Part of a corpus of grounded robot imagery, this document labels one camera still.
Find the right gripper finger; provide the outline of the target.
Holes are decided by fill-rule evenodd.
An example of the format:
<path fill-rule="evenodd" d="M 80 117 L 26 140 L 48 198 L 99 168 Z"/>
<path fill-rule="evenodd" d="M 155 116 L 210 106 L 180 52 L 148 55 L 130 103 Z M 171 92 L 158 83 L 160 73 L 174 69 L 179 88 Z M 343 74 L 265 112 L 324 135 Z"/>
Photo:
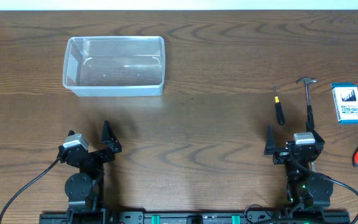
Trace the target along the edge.
<path fill-rule="evenodd" d="M 274 136 L 273 136 L 273 129 L 272 129 L 272 126 L 269 125 L 268 126 L 268 136 L 267 136 L 267 141 L 265 144 L 264 154 L 272 155 L 272 154 L 274 154 L 275 151 L 276 151 L 276 147 L 275 147 L 275 140 L 274 140 Z"/>
<path fill-rule="evenodd" d="M 324 139 L 312 128 L 309 124 L 309 122 L 306 122 L 306 130 L 308 132 L 311 132 L 314 139 L 316 140 L 316 144 L 324 145 Z"/>

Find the black yellow screwdriver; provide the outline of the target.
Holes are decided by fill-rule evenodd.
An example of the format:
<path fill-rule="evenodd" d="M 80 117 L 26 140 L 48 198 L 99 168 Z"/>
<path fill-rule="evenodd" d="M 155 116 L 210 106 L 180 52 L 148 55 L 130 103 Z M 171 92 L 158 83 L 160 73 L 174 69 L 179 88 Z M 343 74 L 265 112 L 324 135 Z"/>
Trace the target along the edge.
<path fill-rule="evenodd" d="M 285 124 L 285 117 L 284 117 L 284 114 L 283 114 L 281 102 L 280 102 L 279 97 L 277 95 L 275 84 L 273 84 L 273 92 L 274 92 L 274 95 L 275 95 L 275 110 L 276 110 L 277 122 L 278 122 L 279 125 L 284 125 Z"/>

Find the clear plastic storage box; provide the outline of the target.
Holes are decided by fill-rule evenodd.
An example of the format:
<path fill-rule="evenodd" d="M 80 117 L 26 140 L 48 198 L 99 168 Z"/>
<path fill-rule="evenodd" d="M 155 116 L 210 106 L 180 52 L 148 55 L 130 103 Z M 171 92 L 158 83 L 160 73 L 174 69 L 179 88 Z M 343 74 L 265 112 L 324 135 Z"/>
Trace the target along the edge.
<path fill-rule="evenodd" d="M 161 96 L 165 68 L 161 36 L 72 37 L 62 84 L 85 97 Z"/>

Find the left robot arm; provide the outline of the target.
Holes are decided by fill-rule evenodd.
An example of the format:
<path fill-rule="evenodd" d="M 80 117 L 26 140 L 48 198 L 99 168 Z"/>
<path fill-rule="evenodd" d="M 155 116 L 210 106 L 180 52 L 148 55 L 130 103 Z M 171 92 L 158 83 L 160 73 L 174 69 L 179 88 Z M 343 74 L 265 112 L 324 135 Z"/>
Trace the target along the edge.
<path fill-rule="evenodd" d="M 68 197 L 68 223 L 108 223 L 110 212 L 104 207 L 104 164 L 115 160 L 122 146 L 108 121 L 104 122 L 101 142 L 104 149 L 90 152 L 82 134 L 69 131 L 58 147 L 57 159 L 79 169 L 65 183 Z"/>

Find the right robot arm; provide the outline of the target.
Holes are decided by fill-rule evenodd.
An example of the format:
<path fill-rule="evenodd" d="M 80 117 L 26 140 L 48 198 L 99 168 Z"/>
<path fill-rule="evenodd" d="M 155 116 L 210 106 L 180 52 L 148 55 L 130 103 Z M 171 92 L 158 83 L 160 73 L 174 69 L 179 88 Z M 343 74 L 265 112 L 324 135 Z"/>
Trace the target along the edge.
<path fill-rule="evenodd" d="M 273 129 L 268 127 L 264 154 L 271 155 L 275 165 L 285 166 L 287 198 L 291 202 L 283 211 L 285 217 L 316 218 L 330 206 L 333 183 L 309 167 L 321 154 L 324 144 L 323 138 L 307 127 L 305 133 L 295 133 L 285 147 L 277 147 Z"/>

